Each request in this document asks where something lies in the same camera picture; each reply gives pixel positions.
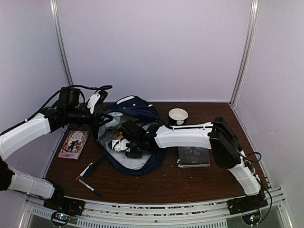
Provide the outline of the navy blue student backpack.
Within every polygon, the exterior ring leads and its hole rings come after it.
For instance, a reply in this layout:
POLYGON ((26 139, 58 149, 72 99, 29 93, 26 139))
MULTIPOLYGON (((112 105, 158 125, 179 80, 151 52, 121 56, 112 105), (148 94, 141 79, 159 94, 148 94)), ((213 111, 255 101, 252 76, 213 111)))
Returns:
POLYGON ((104 155, 85 172, 83 178, 88 178, 94 168, 108 160, 120 173, 129 176, 140 176, 150 173, 160 167, 165 157, 164 149, 144 151, 142 158, 127 158, 125 152, 116 152, 109 143, 114 139, 114 132, 127 120, 134 120, 137 125, 143 124, 146 130, 159 120, 157 109, 138 96, 128 96, 109 106, 105 113, 113 120, 101 125, 97 132, 97 142, 104 150, 104 155))

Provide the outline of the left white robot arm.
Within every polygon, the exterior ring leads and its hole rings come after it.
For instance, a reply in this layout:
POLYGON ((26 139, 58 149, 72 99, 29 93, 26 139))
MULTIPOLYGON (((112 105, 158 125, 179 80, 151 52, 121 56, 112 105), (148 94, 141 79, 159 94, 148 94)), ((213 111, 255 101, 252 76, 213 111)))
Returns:
POLYGON ((44 108, 30 120, 22 122, 7 132, 0 134, 0 190, 15 190, 35 195, 49 202, 58 211, 68 207, 68 200, 63 197, 61 189, 46 179, 37 178, 10 167, 5 161, 18 149, 33 140, 52 133, 69 124, 86 124, 91 130, 109 123, 113 117, 104 113, 91 113, 90 111, 58 111, 54 108, 44 108))

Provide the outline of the orange 39-Storey Treehouse book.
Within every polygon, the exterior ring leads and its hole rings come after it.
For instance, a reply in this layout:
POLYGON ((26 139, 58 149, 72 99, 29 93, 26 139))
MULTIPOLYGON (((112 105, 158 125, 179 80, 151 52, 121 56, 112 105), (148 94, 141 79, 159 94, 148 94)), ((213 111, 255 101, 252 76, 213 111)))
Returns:
POLYGON ((122 134, 120 132, 114 132, 114 140, 121 140, 124 137, 122 136, 122 134))

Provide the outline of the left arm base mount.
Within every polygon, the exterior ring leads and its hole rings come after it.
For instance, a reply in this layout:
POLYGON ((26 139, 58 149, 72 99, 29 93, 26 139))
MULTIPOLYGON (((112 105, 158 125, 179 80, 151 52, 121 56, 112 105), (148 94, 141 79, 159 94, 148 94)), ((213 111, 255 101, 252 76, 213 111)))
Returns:
POLYGON ((55 188, 53 195, 49 199, 41 198, 45 208, 52 209, 51 222, 55 227, 62 228, 67 225, 71 218, 83 214, 85 202, 78 199, 65 197, 64 189, 49 181, 55 188))

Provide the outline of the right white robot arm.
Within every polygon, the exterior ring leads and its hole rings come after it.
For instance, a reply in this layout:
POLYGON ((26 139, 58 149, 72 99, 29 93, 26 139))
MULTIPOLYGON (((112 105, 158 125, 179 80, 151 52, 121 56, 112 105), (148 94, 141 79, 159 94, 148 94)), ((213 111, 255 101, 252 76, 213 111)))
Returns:
POLYGON ((132 152, 156 152, 171 147, 200 147, 212 151, 214 161, 239 182, 246 197, 246 209, 254 209, 262 201, 262 183, 244 153, 238 137, 226 121, 217 117, 213 122, 197 125, 169 126, 152 124, 147 129, 127 120, 119 129, 132 152))

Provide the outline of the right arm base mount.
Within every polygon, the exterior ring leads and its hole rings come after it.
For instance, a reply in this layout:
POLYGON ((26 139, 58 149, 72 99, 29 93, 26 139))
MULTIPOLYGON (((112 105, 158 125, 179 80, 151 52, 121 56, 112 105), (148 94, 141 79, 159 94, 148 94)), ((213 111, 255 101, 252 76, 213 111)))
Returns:
POLYGON ((262 221, 261 208, 268 206, 264 192, 257 195, 234 198, 227 201, 230 215, 240 214, 248 226, 257 226, 262 221))

